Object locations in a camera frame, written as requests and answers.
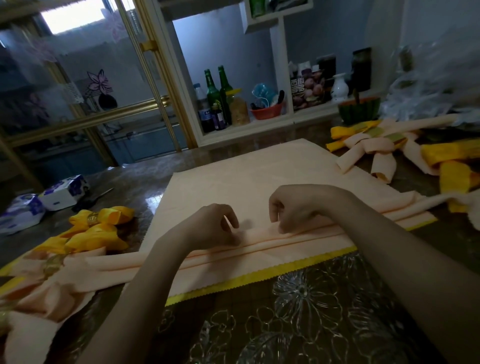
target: bottle cap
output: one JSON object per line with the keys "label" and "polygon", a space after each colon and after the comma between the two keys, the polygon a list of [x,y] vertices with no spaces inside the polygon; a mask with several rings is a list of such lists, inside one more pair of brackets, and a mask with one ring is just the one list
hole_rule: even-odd
{"label": "bottle cap", "polygon": [[225,95],[232,96],[234,94],[237,94],[238,92],[241,92],[241,88],[234,88],[233,90],[227,91]]}

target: gold door frame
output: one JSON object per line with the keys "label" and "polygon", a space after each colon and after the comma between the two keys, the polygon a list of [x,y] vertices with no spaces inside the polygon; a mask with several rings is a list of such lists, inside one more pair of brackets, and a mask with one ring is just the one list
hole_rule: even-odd
{"label": "gold door frame", "polygon": [[[0,25],[2,23],[8,23],[15,19],[27,17],[27,24],[30,22],[29,30],[32,30],[34,22],[30,18],[31,16],[38,14],[40,11],[48,10],[51,8],[56,8],[59,6],[65,6],[70,3],[76,2],[78,0],[44,0],[42,2],[32,2],[31,0],[26,1],[16,1],[13,0],[9,4],[0,5]],[[133,44],[135,52],[137,53],[140,64],[143,68],[143,71],[146,75],[148,84],[152,89],[154,98],[146,101],[139,102],[137,104],[125,106],[122,108],[117,108],[110,111],[104,111],[102,113],[93,114],[85,116],[81,108],[76,108],[78,105],[71,105],[73,107],[72,113],[76,117],[75,120],[63,123],[57,123],[55,125],[47,126],[41,129],[34,131],[7,136],[0,135],[0,150],[2,150],[6,157],[8,157],[19,169],[19,171],[24,175],[33,186],[35,191],[42,190],[42,184],[32,173],[27,164],[23,161],[22,157],[14,150],[15,147],[26,145],[35,141],[39,141],[45,138],[49,138],[56,135],[65,134],[71,131],[78,131],[84,129],[88,138],[90,139],[93,147],[100,153],[102,159],[110,165],[117,165],[113,155],[105,143],[102,136],[98,133],[98,130],[94,128],[95,126],[102,124],[104,122],[112,121],[117,118],[136,115],[145,111],[159,109],[164,119],[165,126],[172,138],[172,141],[175,146],[175,150],[180,152],[180,145],[173,131],[173,127],[168,118],[165,107],[172,105],[179,125],[184,133],[185,139],[187,141],[188,148],[196,148],[197,143],[193,135],[191,126],[188,121],[186,111],[181,103],[178,90],[173,82],[171,76],[171,70],[169,69],[167,63],[165,62],[165,55],[161,49],[157,46],[156,34],[153,31],[150,18],[145,10],[143,4],[144,0],[134,0],[137,13],[139,14],[141,24],[144,28],[145,35],[147,36],[148,41],[140,44],[136,39],[133,27],[130,24],[128,19],[127,12],[123,6],[121,0],[115,0],[117,8],[119,10],[120,16],[124,23],[124,26],[127,30],[129,38]],[[168,95],[161,96],[156,88],[153,76],[148,68],[148,65],[145,61],[143,52],[151,50],[155,56],[156,66],[161,75],[162,81],[167,87]],[[53,79],[57,83],[66,83],[68,80],[65,77],[65,73],[57,64],[52,63],[48,67]]]}

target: blue floral tissue box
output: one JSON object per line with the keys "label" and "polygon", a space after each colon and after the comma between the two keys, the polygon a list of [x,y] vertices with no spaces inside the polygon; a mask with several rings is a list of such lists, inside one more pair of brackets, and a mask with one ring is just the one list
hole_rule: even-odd
{"label": "blue floral tissue box", "polygon": [[85,178],[78,176],[69,177],[43,191],[38,198],[43,206],[49,211],[57,211],[76,205],[85,193],[90,189]]}
{"label": "blue floral tissue box", "polygon": [[40,222],[45,214],[36,194],[23,194],[14,198],[7,210],[0,216],[0,234],[10,235]]}

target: wall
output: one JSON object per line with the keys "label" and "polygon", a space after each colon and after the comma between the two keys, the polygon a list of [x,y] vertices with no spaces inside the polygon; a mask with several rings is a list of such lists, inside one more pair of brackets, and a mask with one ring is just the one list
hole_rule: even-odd
{"label": "wall", "polygon": [[450,29],[476,25],[478,0],[408,0],[401,44],[434,41]]}
{"label": "wall", "polygon": [[288,60],[336,55],[337,73],[350,72],[352,52],[368,47],[364,34],[373,0],[313,0],[313,9],[285,17]]}
{"label": "wall", "polygon": [[272,45],[268,29],[244,34],[238,5],[173,21],[193,83],[206,92],[204,70],[209,68],[220,89],[217,67],[225,67],[228,82],[242,88],[241,96],[254,101],[253,86],[259,82],[276,89]]}

